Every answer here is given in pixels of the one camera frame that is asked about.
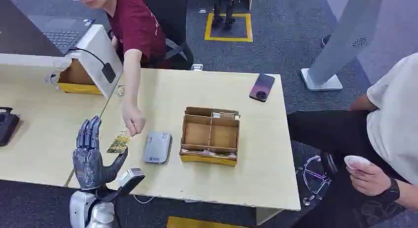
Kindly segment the person's hand with watch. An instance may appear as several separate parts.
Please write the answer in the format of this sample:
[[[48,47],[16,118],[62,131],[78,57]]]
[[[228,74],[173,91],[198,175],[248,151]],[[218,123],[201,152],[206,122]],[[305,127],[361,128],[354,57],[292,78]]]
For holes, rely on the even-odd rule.
[[[391,186],[390,178],[372,163],[362,164],[358,161],[350,161],[347,171],[354,188],[365,195],[380,195]]]

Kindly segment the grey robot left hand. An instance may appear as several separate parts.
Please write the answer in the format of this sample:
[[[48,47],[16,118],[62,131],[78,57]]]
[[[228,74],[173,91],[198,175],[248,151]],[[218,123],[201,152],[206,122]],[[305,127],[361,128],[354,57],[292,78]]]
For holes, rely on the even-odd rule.
[[[125,149],[111,165],[103,165],[99,141],[101,123],[97,115],[90,120],[86,119],[77,134],[72,161],[82,190],[92,190],[114,181],[128,156],[128,149]]]

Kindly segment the person's hand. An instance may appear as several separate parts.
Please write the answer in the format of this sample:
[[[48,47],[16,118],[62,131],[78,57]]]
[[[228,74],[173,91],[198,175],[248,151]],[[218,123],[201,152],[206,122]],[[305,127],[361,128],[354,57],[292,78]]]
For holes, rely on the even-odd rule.
[[[143,113],[136,104],[124,102],[122,105],[122,118],[131,136],[141,133],[146,123]]]

